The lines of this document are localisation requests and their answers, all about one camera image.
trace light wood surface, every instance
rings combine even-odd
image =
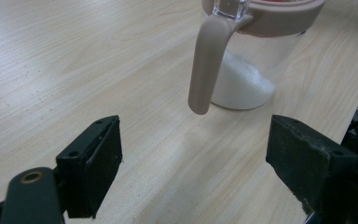
[[[249,111],[186,98],[200,1],[0,0],[0,201],[16,174],[94,120],[121,119],[124,161],[95,220],[302,223],[265,162],[270,116],[340,142],[358,104],[358,0],[327,0],[273,99]]]

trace wooden table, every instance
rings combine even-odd
[[[328,0],[273,99],[187,106],[200,2],[0,0],[0,201],[16,174],[55,167],[94,120],[121,119],[124,161],[94,221],[302,223],[265,162],[272,114],[340,142],[358,104],[358,1]]]

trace wood grain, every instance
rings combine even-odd
[[[188,108],[199,28],[199,1],[0,1],[0,201],[14,175],[53,168],[117,114],[117,178],[94,221],[67,223],[302,223],[265,162],[269,119],[341,141],[358,104],[358,1],[326,2],[273,99],[249,111]]]

